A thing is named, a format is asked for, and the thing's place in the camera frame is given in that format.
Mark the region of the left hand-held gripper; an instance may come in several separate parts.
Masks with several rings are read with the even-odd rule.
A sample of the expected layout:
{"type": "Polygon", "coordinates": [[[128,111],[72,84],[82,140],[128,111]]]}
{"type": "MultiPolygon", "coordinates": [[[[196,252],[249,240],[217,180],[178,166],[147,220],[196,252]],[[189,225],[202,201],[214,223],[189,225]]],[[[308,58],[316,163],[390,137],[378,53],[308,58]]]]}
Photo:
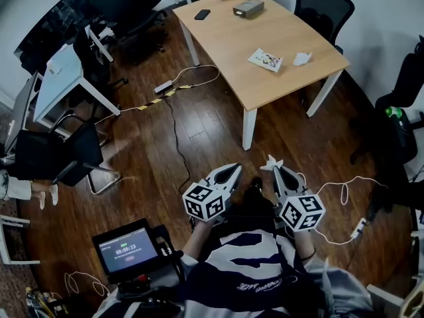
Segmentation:
{"type": "Polygon", "coordinates": [[[222,214],[227,209],[231,193],[238,187],[241,173],[241,164],[226,164],[192,183],[182,195],[186,213],[203,222],[222,214]]]}

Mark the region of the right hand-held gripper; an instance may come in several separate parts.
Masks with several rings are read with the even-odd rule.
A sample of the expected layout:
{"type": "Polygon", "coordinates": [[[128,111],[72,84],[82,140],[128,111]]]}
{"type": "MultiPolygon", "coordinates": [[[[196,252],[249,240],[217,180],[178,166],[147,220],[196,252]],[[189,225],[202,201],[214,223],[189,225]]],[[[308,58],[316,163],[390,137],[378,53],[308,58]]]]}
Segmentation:
{"type": "Polygon", "coordinates": [[[293,232],[314,229],[325,215],[321,198],[309,189],[299,195],[287,195],[287,188],[305,187],[305,180],[293,170],[273,167],[273,188],[280,204],[279,218],[293,232]]]}

